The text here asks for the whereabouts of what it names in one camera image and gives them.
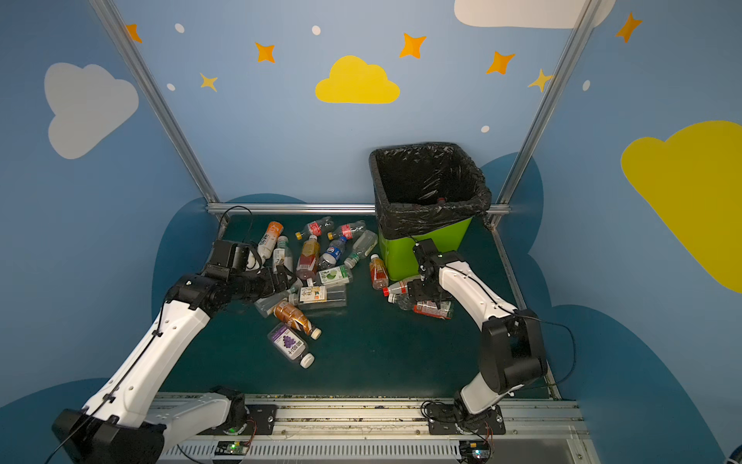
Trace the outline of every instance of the clear plastic bottle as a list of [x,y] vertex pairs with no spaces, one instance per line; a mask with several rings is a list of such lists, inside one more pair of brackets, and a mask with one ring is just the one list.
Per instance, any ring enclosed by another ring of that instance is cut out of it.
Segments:
[[353,282],[353,273],[345,264],[318,272],[321,285],[340,285]]
[[315,361],[315,356],[309,352],[306,342],[286,324],[279,324],[271,330],[268,340],[289,361],[298,362],[304,369]]
[[289,295],[298,292],[301,286],[301,279],[296,279],[296,282],[294,282],[294,284],[288,290],[274,293],[273,295],[266,296],[265,298],[257,300],[255,302],[255,309],[260,313],[262,317],[266,318],[273,314],[273,308],[276,304],[288,298]]
[[407,285],[411,281],[416,281],[421,279],[422,277],[418,275],[413,275],[412,277],[403,278],[399,282],[395,282],[394,284],[389,285],[388,287],[384,287],[381,289],[384,292],[384,296],[389,295],[401,295],[403,293],[407,293]]
[[371,287],[373,287],[374,290],[381,290],[382,288],[389,286],[389,273],[387,272],[387,267],[384,266],[384,262],[378,257],[378,255],[371,255],[369,270],[371,271]]
[[318,268],[325,270],[334,267],[337,264],[338,259],[340,259],[341,255],[345,251],[345,244],[347,242],[348,239],[345,238],[343,235],[331,241],[329,243],[329,246],[327,247],[327,250],[322,253],[322,256],[320,257]]
[[276,272],[278,264],[282,264],[290,272],[294,272],[294,257],[291,255],[291,249],[289,248],[289,238],[285,235],[278,238],[278,243],[273,250],[273,272]]
[[335,223],[332,222],[332,218],[330,216],[325,216],[324,218],[308,223],[304,226],[301,232],[296,232],[296,239],[303,240],[310,235],[321,237],[323,234],[331,231],[334,227]]
[[450,301],[442,301],[440,307],[434,301],[418,301],[413,311],[439,319],[450,319],[453,312]]
[[353,243],[353,253],[345,259],[348,269],[353,269],[358,262],[366,258],[378,243],[378,235],[370,230],[365,230]]
[[387,296],[387,301],[390,303],[396,303],[401,309],[405,311],[412,311],[415,308],[415,302],[409,295],[397,295],[390,293]]
[[320,335],[322,335],[322,330],[309,322],[309,319],[306,318],[304,313],[288,301],[279,301],[278,304],[275,305],[275,308],[273,308],[273,315],[276,316],[279,321],[288,324],[292,329],[302,330],[314,340],[320,338]]
[[296,276],[305,281],[309,278],[317,278],[317,258],[320,255],[320,244],[317,235],[310,235],[309,240],[304,242],[301,248],[299,262],[296,264]]
[[338,237],[345,237],[348,240],[351,238],[358,238],[361,236],[361,233],[366,230],[366,221],[365,220],[357,220],[356,222],[343,224],[342,226],[335,229],[334,232],[328,232],[327,238],[330,240],[334,240]]
[[270,258],[273,254],[273,247],[276,246],[278,236],[283,231],[283,224],[280,222],[272,221],[268,224],[268,229],[257,244],[257,253],[265,261]]
[[308,301],[301,301],[302,295],[294,293],[289,295],[289,303],[298,305],[302,310],[311,311],[329,307],[344,307],[348,305],[348,293],[344,285],[331,285],[320,287],[305,287],[308,290],[312,288],[314,295],[317,292],[321,294],[320,298],[305,298]]

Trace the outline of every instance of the white cloud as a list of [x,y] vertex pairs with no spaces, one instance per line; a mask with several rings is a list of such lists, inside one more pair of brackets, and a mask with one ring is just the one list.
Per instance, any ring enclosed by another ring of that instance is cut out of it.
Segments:
[[[603,0],[595,13],[597,26],[616,0]],[[538,27],[571,29],[585,0],[456,0],[453,12],[464,24],[477,27]]]
[[136,88],[98,65],[82,69],[69,63],[51,65],[44,92],[55,114],[49,141],[68,160],[88,153],[139,107]]

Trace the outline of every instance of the yellow star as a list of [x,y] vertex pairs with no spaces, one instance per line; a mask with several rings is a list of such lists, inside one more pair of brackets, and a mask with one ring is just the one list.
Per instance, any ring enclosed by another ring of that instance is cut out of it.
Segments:
[[270,61],[271,63],[276,62],[273,59],[273,47],[275,47],[275,45],[268,45],[267,47],[264,47],[257,42],[255,42],[255,44],[257,45],[257,62],[261,62],[261,61]]
[[139,38],[139,34],[137,34],[137,25],[136,24],[129,24],[126,26],[126,30],[129,31],[129,35],[131,36],[131,40],[134,40],[135,42],[142,43],[142,40]]
[[623,43],[627,43],[631,38],[631,35],[634,33],[634,29],[636,29],[639,24],[642,24],[642,22],[638,19],[634,19],[633,13],[629,13],[628,19],[626,19],[626,24],[621,27],[621,30],[618,31],[616,37],[623,37]]
[[399,57],[411,55],[420,59],[420,45],[422,45],[422,42],[425,42],[425,39],[427,39],[427,36],[416,39],[415,37],[404,34],[404,48],[402,48],[402,53],[399,54]]
[[515,53],[512,55],[503,56],[495,52],[495,59],[492,61],[492,66],[487,70],[487,74],[497,71],[500,74],[505,74],[508,70],[508,63],[513,59]]
[[217,91],[217,89],[214,87],[214,81],[219,79],[218,77],[215,77],[213,79],[209,79],[208,77],[201,74],[201,77],[203,78],[203,84],[201,84],[201,87],[211,87],[214,89],[214,92]]
[[548,81],[552,77],[554,77],[554,76],[544,76],[544,70],[541,69],[541,70],[539,70],[539,78],[536,79],[535,81],[533,81],[533,84],[529,85],[528,87],[533,87],[535,85],[538,85],[539,88],[541,89],[541,93],[543,94],[544,93],[544,85],[546,84],[546,81]]

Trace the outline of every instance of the green trash can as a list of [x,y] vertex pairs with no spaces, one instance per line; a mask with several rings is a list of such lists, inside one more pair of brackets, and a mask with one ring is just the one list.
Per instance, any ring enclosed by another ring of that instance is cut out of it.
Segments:
[[455,143],[380,148],[369,165],[381,258],[393,281],[418,274],[415,240],[458,249],[472,217],[486,214],[492,201],[482,171]]

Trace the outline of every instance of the yellow cloud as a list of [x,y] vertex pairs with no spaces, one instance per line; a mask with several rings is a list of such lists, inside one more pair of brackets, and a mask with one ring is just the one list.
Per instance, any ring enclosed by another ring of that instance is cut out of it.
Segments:
[[328,103],[391,103],[399,97],[399,87],[381,66],[349,55],[332,65],[329,79],[317,84],[315,95]]
[[698,263],[742,293],[742,125],[699,122],[634,141],[623,173]]

